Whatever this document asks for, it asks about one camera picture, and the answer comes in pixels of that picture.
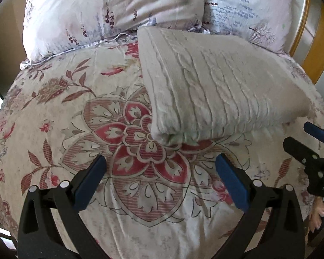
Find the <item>person's right hand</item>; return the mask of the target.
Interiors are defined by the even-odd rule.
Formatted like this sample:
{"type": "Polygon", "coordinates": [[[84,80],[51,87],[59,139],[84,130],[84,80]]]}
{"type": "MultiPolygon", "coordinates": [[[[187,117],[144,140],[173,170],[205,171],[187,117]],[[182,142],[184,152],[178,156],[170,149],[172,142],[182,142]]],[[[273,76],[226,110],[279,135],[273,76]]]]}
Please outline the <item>person's right hand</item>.
{"type": "Polygon", "coordinates": [[[310,232],[315,232],[321,227],[324,217],[324,201],[320,196],[314,198],[313,207],[308,218],[308,228],[310,232]]]}

